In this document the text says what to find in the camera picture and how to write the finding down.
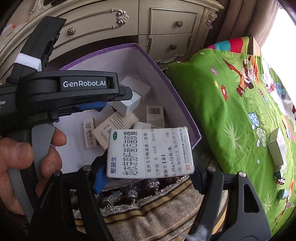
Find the green otc label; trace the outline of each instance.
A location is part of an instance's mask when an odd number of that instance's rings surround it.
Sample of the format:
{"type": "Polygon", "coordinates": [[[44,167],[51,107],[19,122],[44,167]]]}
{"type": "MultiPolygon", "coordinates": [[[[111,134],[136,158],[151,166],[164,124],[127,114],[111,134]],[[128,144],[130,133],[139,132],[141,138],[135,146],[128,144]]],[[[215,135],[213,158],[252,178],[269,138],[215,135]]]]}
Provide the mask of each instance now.
{"type": "Polygon", "coordinates": [[[116,140],[117,139],[117,132],[115,131],[114,133],[113,133],[113,140],[116,140]]]}

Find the drawer knob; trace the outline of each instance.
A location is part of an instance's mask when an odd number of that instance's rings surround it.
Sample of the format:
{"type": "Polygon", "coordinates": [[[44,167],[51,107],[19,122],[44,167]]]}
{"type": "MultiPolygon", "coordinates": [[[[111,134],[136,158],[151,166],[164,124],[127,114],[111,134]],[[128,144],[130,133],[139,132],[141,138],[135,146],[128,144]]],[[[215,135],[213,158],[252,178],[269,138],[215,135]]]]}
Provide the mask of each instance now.
{"type": "Polygon", "coordinates": [[[183,26],[183,22],[182,21],[178,21],[176,22],[176,25],[178,28],[182,27],[183,26]]]}
{"type": "Polygon", "coordinates": [[[76,32],[75,28],[69,28],[67,33],[68,35],[72,36],[75,34],[75,32],[76,32]]]}
{"type": "Polygon", "coordinates": [[[171,48],[172,50],[175,50],[175,49],[177,48],[177,45],[176,45],[176,44],[171,44],[171,45],[170,45],[170,48],[171,48]]]}

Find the barcode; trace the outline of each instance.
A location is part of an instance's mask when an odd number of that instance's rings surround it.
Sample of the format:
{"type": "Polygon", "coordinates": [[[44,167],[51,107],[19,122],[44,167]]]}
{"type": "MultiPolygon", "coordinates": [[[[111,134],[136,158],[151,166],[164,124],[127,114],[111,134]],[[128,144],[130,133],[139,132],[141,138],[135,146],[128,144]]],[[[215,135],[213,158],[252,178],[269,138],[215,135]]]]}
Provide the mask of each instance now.
{"type": "Polygon", "coordinates": [[[110,127],[108,130],[106,130],[106,132],[108,133],[108,134],[110,134],[110,132],[112,131],[112,128],[110,127]]]}
{"type": "Polygon", "coordinates": [[[160,107],[149,107],[150,115],[160,115],[160,107]]]}

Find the curtain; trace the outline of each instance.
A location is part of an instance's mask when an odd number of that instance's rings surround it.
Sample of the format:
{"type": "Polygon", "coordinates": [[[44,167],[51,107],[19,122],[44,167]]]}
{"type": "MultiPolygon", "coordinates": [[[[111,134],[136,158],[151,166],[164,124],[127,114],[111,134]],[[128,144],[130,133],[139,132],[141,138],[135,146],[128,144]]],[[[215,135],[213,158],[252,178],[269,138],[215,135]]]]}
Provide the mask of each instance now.
{"type": "Polygon", "coordinates": [[[253,35],[262,47],[278,9],[277,0],[231,0],[216,42],[253,35]]]}

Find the wooden dresser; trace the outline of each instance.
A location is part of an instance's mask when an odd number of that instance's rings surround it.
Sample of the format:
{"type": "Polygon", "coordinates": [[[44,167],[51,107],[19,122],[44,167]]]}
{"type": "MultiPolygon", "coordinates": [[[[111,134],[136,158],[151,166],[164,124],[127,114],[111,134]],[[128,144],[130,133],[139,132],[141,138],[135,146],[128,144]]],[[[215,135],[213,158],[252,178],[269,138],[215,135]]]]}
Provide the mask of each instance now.
{"type": "Polygon", "coordinates": [[[66,0],[45,6],[44,1],[33,1],[28,22],[12,33],[2,33],[0,84],[5,83],[17,54],[46,15],[67,19],[50,60],[91,42],[138,35],[138,44],[165,69],[172,62],[188,60],[203,47],[217,18],[215,12],[223,9],[214,0],[66,0]]]}

